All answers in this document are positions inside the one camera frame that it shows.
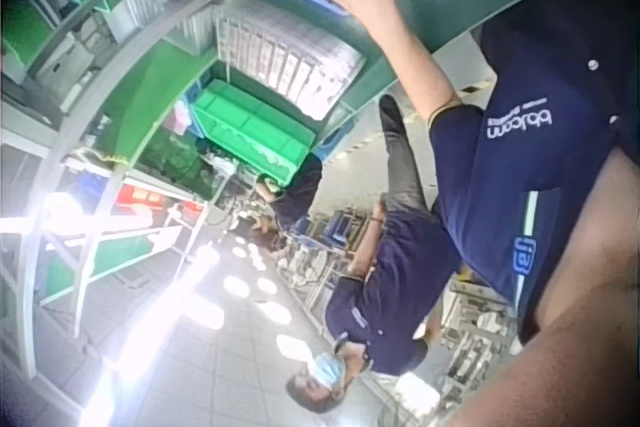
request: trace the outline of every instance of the green plastic bin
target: green plastic bin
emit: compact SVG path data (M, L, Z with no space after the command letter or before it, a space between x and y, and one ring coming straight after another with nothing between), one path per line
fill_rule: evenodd
M194 112L209 139L283 186L315 139L308 127L221 80L203 90Z

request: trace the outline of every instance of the shoe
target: shoe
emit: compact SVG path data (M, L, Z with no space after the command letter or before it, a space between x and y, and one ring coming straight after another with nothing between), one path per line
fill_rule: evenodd
M384 132L395 132L405 135L407 130L404 126L404 119L396 100L389 94L380 97L378 101L380 111L380 122Z

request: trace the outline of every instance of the shirt logo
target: shirt logo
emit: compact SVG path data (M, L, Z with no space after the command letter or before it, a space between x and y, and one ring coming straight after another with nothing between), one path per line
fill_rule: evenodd
M536 257L536 241L532 237L517 237L513 245L513 270L529 275Z
M546 104L547 98L518 105L511 111L499 118L487 119L487 138L495 139L516 130L526 132L529 128L540 128L543 125L552 125L553 119L549 109L542 109L539 112L527 112L528 109Z
M357 307L351 308L351 315L353 315L353 318L356 319L356 322L360 327L362 327L363 329L367 328L367 321L364 319L363 315L360 313Z

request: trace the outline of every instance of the navy blue shirt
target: navy blue shirt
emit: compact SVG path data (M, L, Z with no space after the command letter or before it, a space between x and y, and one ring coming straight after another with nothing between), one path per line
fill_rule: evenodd
M327 328L335 339L346 335L365 344L375 372L409 372L428 348L413 335L459 266L451 238L435 218L388 212L375 269L366 282L340 278L325 311Z
M623 0L526 0L484 26L486 113L459 106L430 127L443 219L518 309L523 342L611 149L637 158L636 29Z
M294 174L289 185L271 202L281 229L287 230L307 215L322 180L322 161L309 154Z

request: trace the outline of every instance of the man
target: man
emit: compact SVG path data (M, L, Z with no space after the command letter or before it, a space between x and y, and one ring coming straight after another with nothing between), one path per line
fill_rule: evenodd
M450 425L638 425L637 11L525 0L487 22L498 80L483 113L394 0L335 1L427 122L462 258L518 312L524 350Z
M367 368L400 376L424 360L440 331L438 298L460 266L449 235L427 208L402 114L391 96L380 99L380 120L389 156L386 218L379 202L329 299L325 322L337 340L335 352L318 356L286 385L298 404L317 413L336 407ZM424 338L414 340L430 311Z
M256 192L269 204L280 230L288 230L307 215L322 180L322 161L313 153L307 155L291 182L280 188L266 176L258 177Z

